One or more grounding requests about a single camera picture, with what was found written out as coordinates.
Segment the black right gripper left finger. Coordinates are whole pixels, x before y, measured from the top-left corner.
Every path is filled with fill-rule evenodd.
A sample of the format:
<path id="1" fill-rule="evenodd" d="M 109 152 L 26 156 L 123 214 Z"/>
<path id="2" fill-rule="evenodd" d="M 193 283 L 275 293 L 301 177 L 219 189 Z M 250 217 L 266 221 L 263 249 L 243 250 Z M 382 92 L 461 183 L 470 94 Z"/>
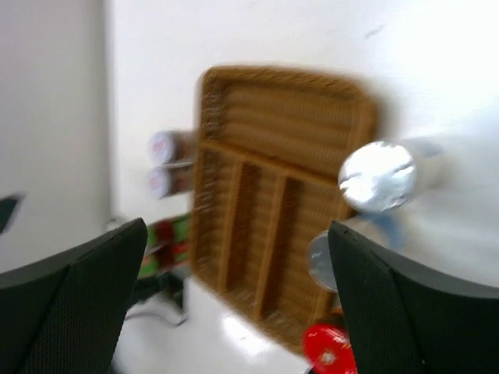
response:
<path id="1" fill-rule="evenodd" d="M 106 373 L 147 244 L 140 218 L 1 275 L 3 373 Z"/>

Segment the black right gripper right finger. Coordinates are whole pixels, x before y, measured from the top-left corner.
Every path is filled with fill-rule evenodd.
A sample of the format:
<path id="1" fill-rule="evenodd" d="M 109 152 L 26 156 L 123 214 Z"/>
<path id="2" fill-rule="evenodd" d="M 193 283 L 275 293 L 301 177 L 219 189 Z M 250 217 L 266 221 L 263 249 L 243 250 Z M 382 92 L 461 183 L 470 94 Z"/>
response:
<path id="1" fill-rule="evenodd" d="M 496 373 L 498 289 L 442 273 L 337 221 L 329 251 L 360 373 Z"/>

